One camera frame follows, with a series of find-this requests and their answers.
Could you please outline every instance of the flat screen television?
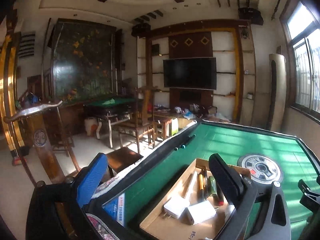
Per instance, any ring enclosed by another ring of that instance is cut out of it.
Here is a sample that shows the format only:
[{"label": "flat screen television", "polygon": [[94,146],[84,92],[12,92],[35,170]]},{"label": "flat screen television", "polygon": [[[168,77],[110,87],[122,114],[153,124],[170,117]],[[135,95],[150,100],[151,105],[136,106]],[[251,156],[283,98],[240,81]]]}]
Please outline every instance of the flat screen television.
[{"label": "flat screen television", "polygon": [[164,87],[217,89],[214,57],[166,59],[163,61]]}]

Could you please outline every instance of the green table surface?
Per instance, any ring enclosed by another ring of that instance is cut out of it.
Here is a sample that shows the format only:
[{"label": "green table surface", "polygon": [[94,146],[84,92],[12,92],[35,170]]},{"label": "green table surface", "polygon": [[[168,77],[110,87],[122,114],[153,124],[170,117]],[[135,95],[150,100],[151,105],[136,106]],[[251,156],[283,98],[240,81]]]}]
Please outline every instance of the green table surface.
[{"label": "green table surface", "polygon": [[[195,158],[208,160],[219,153],[223,160],[237,165],[239,157],[248,153],[261,153],[275,160],[284,173],[282,189],[288,205],[292,239],[297,239],[311,212],[299,203],[302,196],[298,181],[303,179],[312,190],[319,190],[317,173],[297,140],[280,138],[201,124],[193,134],[196,138],[185,149],[169,154],[144,177],[125,191],[125,221],[129,222],[151,201],[170,179]],[[253,225],[260,204],[254,204],[247,232]]]},{"label": "green table surface", "polygon": [[109,104],[109,105],[104,105],[103,103],[106,101],[111,100],[112,98],[109,99],[104,99],[104,100],[99,100],[99,101],[95,101],[95,102],[90,102],[87,103],[87,106],[102,106],[102,107],[112,107],[112,106],[116,106],[119,104],[124,104],[124,103],[130,103],[133,102],[135,99],[134,98],[116,98],[114,97],[113,99],[115,100],[114,104]]}]

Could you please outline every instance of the blue gripper pad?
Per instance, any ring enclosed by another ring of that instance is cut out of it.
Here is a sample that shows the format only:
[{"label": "blue gripper pad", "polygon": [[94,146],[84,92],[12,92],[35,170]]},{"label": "blue gripper pad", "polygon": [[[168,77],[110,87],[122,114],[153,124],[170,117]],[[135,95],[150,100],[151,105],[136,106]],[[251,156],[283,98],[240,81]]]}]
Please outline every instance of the blue gripper pad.
[{"label": "blue gripper pad", "polygon": [[80,208],[88,204],[108,167],[108,159],[104,153],[97,156],[87,167],[83,180],[77,189],[77,203]]}]

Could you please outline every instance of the window frame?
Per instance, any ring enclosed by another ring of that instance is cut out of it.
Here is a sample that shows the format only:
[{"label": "window frame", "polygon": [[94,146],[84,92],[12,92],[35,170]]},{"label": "window frame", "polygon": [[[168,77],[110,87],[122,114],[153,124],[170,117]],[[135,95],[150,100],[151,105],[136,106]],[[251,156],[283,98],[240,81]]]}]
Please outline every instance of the window frame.
[{"label": "window frame", "polygon": [[[310,44],[308,42],[308,36],[313,33],[316,29],[319,29],[320,26],[316,23],[316,21],[313,21],[309,24],[308,27],[306,27],[300,34],[298,34],[295,38],[291,39],[289,28],[288,28],[288,21],[292,14],[294,13],[294,10],[298,6],[300,0],[287,0],[286,5],[284,7],[283,12],[280,16],[280,23],[282,25],[282,29],[285,36],[286,41],[286,56],[287,56],[287,99],[286,104],[288,106],[291,106],[293,109],[298,110],[299,112],[302,112],[304,115],[310,117],[313,121],[316,121],[320,124],[320,113],[313,110],[313,93],[314,93],[314,61],[310,49]],[[311,82],[311,89],[310,89],[310,103],[309,107],[300,105],[296,103],[296,96],[297,96],[297,65],[296,65],[296,57],[295,57],[295,50],[293,48],[294,45],[296,45],[299,41],[303,40],[306,43],[306,48],[308,52],[308,59],[309,59],[309,67],[310,67],[310,74],[312,75],[312,82]]]}]

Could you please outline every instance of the window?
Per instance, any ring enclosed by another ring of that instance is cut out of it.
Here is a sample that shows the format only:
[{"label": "window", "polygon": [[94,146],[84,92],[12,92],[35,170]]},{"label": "window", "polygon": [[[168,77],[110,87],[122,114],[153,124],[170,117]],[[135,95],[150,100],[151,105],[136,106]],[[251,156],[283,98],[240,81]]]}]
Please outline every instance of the window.
[{"label": "window", "polygon": [[301,2],[287,22],[296,65],[295,105],[320,118],[320,30]]}]

